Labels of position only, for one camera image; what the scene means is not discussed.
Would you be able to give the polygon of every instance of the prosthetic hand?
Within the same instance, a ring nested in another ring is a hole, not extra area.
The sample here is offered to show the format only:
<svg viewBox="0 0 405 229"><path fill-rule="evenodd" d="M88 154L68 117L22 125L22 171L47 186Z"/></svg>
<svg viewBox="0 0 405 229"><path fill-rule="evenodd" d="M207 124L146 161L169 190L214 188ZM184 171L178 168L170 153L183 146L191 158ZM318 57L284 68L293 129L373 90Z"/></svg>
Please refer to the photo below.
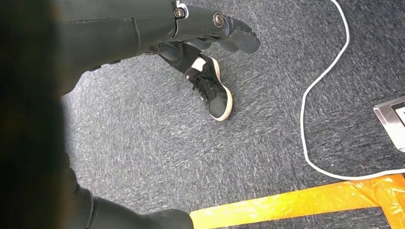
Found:
<svg viewBox="0 0 405 229"><path fill-rule="evenodd" d="M63 93L86 71L142 54L169 60L170 42L207 49L212 42L235 52L254 53L260 46L245 23L218 10L175 0L54 0L63 60Z"/></svg>

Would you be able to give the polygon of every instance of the white shoe sole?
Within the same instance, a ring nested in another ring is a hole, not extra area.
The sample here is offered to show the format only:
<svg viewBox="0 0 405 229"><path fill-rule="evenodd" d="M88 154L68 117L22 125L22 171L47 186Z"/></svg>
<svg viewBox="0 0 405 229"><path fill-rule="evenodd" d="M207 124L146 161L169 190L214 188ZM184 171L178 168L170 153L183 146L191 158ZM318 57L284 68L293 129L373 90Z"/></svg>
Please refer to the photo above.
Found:
<svg viewBox="0 0 405 229"><path fill-rule="evenodd" d="M212 58L212 57L210 57L210 58L211 58L211 60L212 60L213 63L214 63L215 72L216 72L216 75L217 75L217 77L218 77L219 83L225 88L225 90L226 90L226 95L228 96L228 102L226 103L226 109L225 109L224 114L223 114L221 117L219 117L219 118L215 118L214 116L211 116L211 117L214 118L216 121L224 121L224 120L226 120L226 119L229 117L229 115L231 114L232 107L234 106L234 100L233 100L231 91L230 91L227 87L225 87L225 86L222 84L222 82L221 82L221 71L220 71L220 69L219 69L219 63L218 63L218 61L216 61L216 59L214 59L214 58Z"/></svg>

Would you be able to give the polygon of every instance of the foot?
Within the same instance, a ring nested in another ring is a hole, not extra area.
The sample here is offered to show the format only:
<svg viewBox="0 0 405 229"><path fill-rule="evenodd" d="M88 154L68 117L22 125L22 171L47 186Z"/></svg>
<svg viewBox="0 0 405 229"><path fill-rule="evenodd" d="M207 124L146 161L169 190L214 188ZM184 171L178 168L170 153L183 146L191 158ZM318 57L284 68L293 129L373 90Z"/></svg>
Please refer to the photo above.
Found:
<svg viewBox="0 0 405 229"><path fill-rule="evenodd" d="M193 84L193 90L198 90L205 108L217 121L229 117L232 111L232 94L221 83L221 72L218 62L211 57L200 55L189 68L185 77Z"/></svg>

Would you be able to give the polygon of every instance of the metal joint screw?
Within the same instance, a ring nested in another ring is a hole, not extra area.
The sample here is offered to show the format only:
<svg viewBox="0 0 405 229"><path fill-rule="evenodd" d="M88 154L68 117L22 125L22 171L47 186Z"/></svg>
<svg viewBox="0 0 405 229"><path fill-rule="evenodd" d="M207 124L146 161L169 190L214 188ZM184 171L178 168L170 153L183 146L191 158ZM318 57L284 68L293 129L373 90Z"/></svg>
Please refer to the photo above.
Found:
<svg viewBox="0 0 405 229"><path fill-rule="evenodd" d="M220 12L214 14L214 25L218 28L222 28L224 25L224 16Z"/></svg>
<svg viewBox="0 0 405 229"><path fill-rule="evenodd" d="M186 12L182 8L177 8L174 10L174 16L176 18L184 18L186 16Z"/></svg>

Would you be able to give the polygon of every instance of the white cable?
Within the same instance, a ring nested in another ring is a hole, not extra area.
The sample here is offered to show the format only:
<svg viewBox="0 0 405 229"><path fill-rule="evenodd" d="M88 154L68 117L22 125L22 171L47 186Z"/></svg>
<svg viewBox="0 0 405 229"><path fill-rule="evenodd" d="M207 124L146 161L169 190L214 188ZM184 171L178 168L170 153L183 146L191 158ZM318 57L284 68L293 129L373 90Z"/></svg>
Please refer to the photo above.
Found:
<svg viewBox="0 0 405 229"><path fill-rule="evenodd" d="M333 61L333 63L329 66L329 68L327 68L324 73L322 73L322 75L320 75L309 87L308 89L305 91L304 96L302 97L302 107L301 107L301 117L300 117L300 126L301 126L301 139L302 139L302 145L304 147L304 155L305 155L305 160L307 161L307 163L314 168L315 170L317 170L318 172L325 174L327 176L336 178L336 179L341 179L341 180L366 180L366 179L372 179L372 178L376 178L376 177L381 177L384 175L391 175L391 174L400 174L400 173L405 173L405 169L396 169L396 170L388 170L388 171L384 171L384 172L380 172L380 173L376 173L376 174L371 174L371 175L367 175L367 176L362 176L362 177L345 177L345 176L339 176L336 174L332 174L329 173L325 170L322 170L321 168L317 167L316 165L314 165L308 158L308 151L307 151L307 144L305 142L305 133L304 133L304 113L305 113L305 104L306 104L306 100L307 100L307 96L308 93L312 90L312 88L319 83L319 81L326 75L329 73L329 71L335 66L335 64L338 62L338 60L340 59L340 57L343 55L343 53L346 51L347 46L349 46L350 43L350 31L349 31L349 25L347 24L347 20L346 20L346 16L343 13L343 10L341 9L341 6L339 5L339 3L336 0L331 0L333 3L335 3L336 7L338 8L339 12L341 13L341 17L343 19L343 23L344 23L344 27L346 29L346 44L344 45L344 47L342 48L342 50L340 51L340 53L338 54L338 56L336 57L336 59Z"/></svg>

